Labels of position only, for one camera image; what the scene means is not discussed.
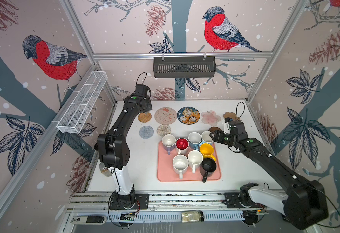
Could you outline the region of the dark glossy round coaster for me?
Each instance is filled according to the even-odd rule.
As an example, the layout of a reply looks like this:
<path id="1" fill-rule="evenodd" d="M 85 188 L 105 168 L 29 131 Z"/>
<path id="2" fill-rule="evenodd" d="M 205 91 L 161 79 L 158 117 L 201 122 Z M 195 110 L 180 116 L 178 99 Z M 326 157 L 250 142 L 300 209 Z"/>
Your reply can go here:
<path id="1" fill-rule="evenodd" d="M 211 128 L 208 129 L 208 131 L 212 133 L 214 131 L 222 131 L 222 129 L 219 128 L 219 127 L 211 127 Z"/>

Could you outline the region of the cork flower coaster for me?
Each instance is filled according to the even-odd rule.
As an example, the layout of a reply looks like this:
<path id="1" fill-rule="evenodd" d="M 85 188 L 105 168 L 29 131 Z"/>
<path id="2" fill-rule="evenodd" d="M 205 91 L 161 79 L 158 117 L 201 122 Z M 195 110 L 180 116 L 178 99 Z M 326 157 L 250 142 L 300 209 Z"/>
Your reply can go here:
<path id="1" fill-rule="evenodd" d="M 240 120 L 240 118 L 237 117 L 236 113 L 233 113 L 233 112 L 225 112 L 225 114 L 223 114 L 223 118 L 230 118 L 232 120 Z"/>

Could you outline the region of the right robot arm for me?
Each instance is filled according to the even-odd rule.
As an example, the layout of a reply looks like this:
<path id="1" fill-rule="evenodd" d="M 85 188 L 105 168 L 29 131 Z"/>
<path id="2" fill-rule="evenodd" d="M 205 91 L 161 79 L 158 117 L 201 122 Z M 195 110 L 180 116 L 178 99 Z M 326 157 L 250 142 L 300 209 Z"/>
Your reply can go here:
<path id="1" fill-rule="evenodd" d="M 239 201 L 244 207 L 262 204 L 282 215 L 297 229 L 304 230 L 329 216 L 324 187 L 316 180 L 309 181 L 273 156 L 256 138 L 233 131 L 225 134 L 214 131 L 210 137 L 215 143 L 235 147 L 248 159 L 263 168 L 284 190 L 268 190 L 257 183 L 241 186 Z"/>

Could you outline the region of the pink serving tray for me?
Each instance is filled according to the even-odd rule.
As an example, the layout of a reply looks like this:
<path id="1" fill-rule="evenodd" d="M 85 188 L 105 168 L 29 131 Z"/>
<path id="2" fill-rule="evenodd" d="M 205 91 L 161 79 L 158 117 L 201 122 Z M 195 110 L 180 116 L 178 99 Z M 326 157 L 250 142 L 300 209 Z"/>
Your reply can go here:
<path id="1" fill-rule="evenodd" d="M 168 155 L 167 150 L 164 148 L 162 142 L 158 143 L 158 162 L 157 162 L 157 179 L 161 182 L 185 182 L 185 181 L 201 181 L 202 175 L 200 168 L 192 173 L 192 168 L 188 167 L 187 171 L 183 174 L 183 178 L 179 178 L 179 174 L 174 171 L 173 158 L 177 156 L 177 150 L 173 149 L 171 154 Z"/>

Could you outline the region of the red interior white mug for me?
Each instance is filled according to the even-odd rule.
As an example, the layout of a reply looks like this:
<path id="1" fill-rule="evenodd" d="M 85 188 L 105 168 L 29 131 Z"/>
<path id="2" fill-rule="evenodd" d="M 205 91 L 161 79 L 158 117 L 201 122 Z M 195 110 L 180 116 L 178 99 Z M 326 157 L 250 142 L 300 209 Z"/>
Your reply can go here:
<path id="1" fill-rule="evenodd" d="M 186 138 L 178 138 L 175 143 L 176 154 L 186 155 L 189 150 L 189 141 Z"/>

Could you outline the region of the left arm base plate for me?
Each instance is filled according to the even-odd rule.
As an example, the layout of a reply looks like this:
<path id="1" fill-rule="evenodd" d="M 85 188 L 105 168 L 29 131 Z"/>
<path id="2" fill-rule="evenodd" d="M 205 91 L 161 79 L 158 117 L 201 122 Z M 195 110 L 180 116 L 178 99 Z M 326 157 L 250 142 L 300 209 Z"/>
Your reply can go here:
<path id="1" fill-rule="evenodd" d="M 148 204 L 148 194 L 136 194 L 133 203 L 119 199 L 118 194 L 114 194 L 109 201 L 109 210 L 146 210 L 148 209 Z"/>

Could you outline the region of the beige woven round coaster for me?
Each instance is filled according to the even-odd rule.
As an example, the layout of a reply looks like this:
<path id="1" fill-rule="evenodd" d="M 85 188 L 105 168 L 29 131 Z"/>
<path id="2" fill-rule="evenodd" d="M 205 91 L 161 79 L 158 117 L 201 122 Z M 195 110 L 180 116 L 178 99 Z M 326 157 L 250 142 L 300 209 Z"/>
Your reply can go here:
<path id="1" fill-rule="evenodd" d="M 169 125 L 160 125 L 156 132 L 159 136 L 165 136 L 171 133 L 171 127 Z"/>

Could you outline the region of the yellow mug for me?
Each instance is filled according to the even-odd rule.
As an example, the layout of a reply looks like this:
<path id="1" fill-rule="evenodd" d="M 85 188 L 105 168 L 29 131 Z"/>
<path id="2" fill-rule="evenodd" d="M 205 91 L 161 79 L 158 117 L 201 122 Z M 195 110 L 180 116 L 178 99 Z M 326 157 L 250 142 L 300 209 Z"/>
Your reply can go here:
<path id="1" fill-rule="evenodd" d="M 215 162 L 217 161 L 217 158 L 214 156 L 214 148 L 211 144 L 204 143 L 199 147 L 200 153 L 203 155 L 204 159 L 212 159 Z"/>

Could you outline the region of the pink flower coaster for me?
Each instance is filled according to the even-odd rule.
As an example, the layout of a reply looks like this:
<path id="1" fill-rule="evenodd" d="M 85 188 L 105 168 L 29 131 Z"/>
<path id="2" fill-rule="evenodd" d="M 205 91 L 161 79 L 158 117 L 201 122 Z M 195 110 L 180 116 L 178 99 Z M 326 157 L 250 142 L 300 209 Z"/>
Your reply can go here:
<path id="1" fill-rule="evenodd" d="M 221 117 L 216 114 L 215 111 L 207 111 L 201 113 L 202 123 L 208 124 L 212 127 L 216 127 L 218 122 L 221 121 Z"/>

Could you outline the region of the grey woven round coaster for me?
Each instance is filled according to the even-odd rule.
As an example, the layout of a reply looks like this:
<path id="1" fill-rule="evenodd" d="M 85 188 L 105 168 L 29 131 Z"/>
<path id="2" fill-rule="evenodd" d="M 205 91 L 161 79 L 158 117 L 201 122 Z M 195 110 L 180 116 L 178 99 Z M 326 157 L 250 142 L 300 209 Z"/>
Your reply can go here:
<path id="1" fill-rule="evenodd" d="M 149 139 L 153 136 L 154 129 L 151 126 L 143 126 L 139 130 L 139 136 L 142 139 Z"/>

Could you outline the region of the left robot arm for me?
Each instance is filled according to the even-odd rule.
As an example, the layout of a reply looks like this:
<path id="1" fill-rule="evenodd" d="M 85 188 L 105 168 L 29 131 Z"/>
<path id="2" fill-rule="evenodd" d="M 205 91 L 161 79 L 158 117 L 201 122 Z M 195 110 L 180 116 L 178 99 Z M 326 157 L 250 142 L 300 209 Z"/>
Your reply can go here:
<path id="1" fill-rule="evenodd" d="M 149 96 L 134 94 L 127 96 L 116 122 L 107 133 L 100 134 L 97 138 L 95 150 L 99 153 L 100 162 L 104 163 L 112 173 L 118 195 L 130 196 L 135 192 L 128 169 L 125 168 L 130 159 L 126 138 L 134 119 L 140 113 L 151 110 L 152 104 Z"/>

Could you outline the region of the blue cartoon round coaster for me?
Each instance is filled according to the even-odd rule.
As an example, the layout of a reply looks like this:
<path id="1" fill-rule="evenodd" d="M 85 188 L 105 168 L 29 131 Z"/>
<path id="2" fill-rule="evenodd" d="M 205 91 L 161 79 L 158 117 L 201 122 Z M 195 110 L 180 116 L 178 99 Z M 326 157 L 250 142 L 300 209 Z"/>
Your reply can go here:
<path id="1" fill-rule="evenodd" d="M 193 107 L 186 106 L 181 108 L 177 113 L 177 119 L 186 125 L 193 125 L 200 119 L 200 112 Z"/>

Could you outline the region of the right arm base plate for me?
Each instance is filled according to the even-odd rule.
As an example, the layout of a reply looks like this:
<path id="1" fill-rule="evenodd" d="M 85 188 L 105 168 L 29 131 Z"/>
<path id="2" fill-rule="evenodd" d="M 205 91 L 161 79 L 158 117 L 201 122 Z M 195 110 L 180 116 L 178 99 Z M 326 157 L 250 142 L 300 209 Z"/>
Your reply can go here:
<path id="1" fill-rule="evenodd" d="M 253 208 L 253 209 L 265 209 L 266 206 L 252 203 L 252 204 L 242 204 L 239 192 L 227 192 L 224 193 L 224 201 L 222 201 L 227 208 Z"/>

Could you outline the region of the white mug front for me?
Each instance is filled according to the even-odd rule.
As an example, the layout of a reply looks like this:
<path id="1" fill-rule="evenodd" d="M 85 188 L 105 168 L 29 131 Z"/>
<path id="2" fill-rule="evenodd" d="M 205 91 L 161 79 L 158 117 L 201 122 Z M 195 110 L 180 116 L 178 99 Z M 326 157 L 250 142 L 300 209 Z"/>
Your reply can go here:
<path id="1" fill-rule="evenodd" d="M 188 169 L 188 158 L 182 154 L 179 154 L 173 159 L 174 172 L 179 176 L 179 179 L 183 179 L 185 172 Z"/>

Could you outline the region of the pink bunny round coaster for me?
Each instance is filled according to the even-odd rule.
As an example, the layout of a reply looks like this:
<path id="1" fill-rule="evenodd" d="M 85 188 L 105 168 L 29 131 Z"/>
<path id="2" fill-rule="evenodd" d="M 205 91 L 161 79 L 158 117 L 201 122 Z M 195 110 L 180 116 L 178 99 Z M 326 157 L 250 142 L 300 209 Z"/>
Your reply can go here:
<path id="1" fill-rule="evenodd" d="M 170 107 L 161 107 L 156 111 L 154 119 L 159 124 L 170 125 L 177 120 L 177 113 Z"/>

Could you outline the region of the rattan round coaster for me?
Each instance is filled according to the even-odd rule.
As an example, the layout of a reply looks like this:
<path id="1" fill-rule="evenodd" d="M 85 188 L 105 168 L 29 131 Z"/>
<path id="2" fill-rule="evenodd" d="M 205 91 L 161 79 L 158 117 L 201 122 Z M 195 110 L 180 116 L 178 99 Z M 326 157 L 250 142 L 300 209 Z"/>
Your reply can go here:
<path id="1" fill-rule="evenodd" d="M 140 113 L 138 115 L 138 120 L 142 123 L 149 122 L 151 119 L 152 119 L 152 115 L 150 112 Z"/>

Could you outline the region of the lavender mug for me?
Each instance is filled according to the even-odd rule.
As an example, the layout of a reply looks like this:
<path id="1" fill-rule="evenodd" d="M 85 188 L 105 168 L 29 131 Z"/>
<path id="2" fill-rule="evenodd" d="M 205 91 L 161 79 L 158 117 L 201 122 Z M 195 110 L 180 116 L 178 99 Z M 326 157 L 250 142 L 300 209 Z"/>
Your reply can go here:
<path id="1" fill-rule="evenodd" d="M 170 155 L 171 152 L 175 149 L 175 144 L 176 144 L 176 138 L 175 136 L 171 134 L 167 134 L 163 136 L 162 138 L 162 144 L 165 150 L 167 151 L 167 154 Z"/>

